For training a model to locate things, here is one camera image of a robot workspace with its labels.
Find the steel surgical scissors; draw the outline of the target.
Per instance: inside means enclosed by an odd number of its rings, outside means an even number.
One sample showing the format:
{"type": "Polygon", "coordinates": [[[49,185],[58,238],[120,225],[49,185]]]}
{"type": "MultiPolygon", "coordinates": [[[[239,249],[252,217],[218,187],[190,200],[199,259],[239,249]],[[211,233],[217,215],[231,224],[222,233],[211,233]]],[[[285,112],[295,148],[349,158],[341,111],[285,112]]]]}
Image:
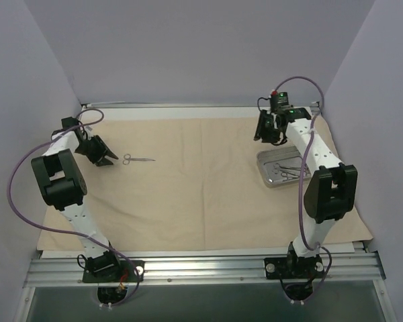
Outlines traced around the steel surgical scissors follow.
{"type": "Polygon", "coordinates": [[[122,164],[129,165],[131,162],[155,162],[152,158],[136,158],[132,157],[130,154],[124,154],[122,164]]]}

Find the stainless steel instrument tray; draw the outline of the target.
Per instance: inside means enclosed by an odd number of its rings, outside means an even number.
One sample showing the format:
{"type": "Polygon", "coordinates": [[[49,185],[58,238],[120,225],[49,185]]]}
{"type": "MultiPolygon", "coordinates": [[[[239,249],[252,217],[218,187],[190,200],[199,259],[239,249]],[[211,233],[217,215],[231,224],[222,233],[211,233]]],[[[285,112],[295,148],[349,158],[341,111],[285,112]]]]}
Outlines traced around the stainless steel instrument tray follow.
{"type": "Polygon", "coordinates": [[[265,150],[257,154],[257,166],[268,188],[298,182],[302,156],[295,147],[265,150]]]}

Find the beige cloth wrap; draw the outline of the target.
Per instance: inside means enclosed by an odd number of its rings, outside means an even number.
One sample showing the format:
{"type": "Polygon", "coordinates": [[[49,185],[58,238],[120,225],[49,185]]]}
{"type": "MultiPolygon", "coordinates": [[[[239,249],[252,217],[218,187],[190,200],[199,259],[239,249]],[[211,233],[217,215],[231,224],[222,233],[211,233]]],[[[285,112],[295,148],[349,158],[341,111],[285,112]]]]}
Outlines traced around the beige cloth wrap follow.
{"type": "Polygon", "coordinates": [[[299,232],[298,184],[269,188],[255,118],[102,121],[93,131],[127,165],[75,159],[85,203],[120,251],[287,246],[299,232]]]}

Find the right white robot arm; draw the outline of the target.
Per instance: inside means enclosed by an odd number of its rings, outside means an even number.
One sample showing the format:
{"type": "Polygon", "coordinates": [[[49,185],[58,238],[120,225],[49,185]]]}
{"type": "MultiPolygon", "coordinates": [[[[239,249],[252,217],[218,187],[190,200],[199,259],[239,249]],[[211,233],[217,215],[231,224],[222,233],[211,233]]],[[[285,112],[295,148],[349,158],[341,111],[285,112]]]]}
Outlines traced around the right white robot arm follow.
{"type": "Polygon", "coordinates": [[[298,184],[299,235],[289,245],[285,269],[299,277],[334,224],[354,207],[357,169],[344,164],[315,129],[316,116],[289,105],[286,93],[272,91],[270,108],[259,111],[254,139],[273,146],[291,142],[302,158],[298,184]]]}

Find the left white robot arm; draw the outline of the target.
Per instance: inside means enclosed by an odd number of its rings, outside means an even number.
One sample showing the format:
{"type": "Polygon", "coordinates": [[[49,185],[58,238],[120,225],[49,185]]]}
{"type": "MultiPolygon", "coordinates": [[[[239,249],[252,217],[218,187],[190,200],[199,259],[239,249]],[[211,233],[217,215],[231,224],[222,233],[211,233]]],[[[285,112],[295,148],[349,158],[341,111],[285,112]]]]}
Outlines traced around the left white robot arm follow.
{"type": "Polygon", "coordinates": [[[83,129],[77,118],[67,117],[61,123],[62,129],[53,132],[47,151],[31,160],[34,176],[45,203],[66,218],[73,226],[70,233],[83,245],[82,268],[95,277],[115,281],[121,276],[122,264],[84,203],[87,184],[74,154],[86,156],[97,167],[112,166],[118,157],[99,136],[83,129]]]}

